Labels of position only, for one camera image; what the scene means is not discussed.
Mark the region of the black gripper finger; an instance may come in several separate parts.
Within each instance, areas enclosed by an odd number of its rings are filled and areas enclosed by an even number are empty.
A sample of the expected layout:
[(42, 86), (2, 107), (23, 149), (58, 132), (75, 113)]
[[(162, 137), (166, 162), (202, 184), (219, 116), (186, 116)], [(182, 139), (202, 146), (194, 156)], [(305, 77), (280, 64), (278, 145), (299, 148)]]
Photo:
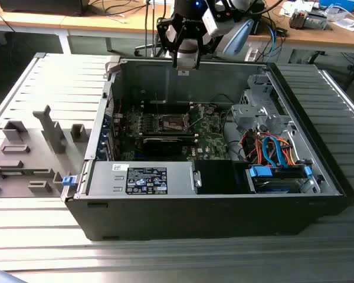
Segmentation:
[[(169, 27), (173, 27), (175, 30), (175, 37), (173, 38), (173, 41), (170, 41), (166, 35)], [(182, 44), (182, 18), (159, 18), (157, 23), (157, 30), (162, 48), (173, 54), (172, 66), (173, 68), (176, 68), (178, 61), (178, 49)]]
[(197, 52), (195, 57), (195, 69), (199, 68), (201, 62), (201, 56), (207, 54), (213, 54), (218, 47), (219, 43), (222, 40), (222, 36), (213, 37), (210, 41), (206, 44), (203, 42), (203, 33), (199, 33), (196, 36), (196, 43), (197, 43)]

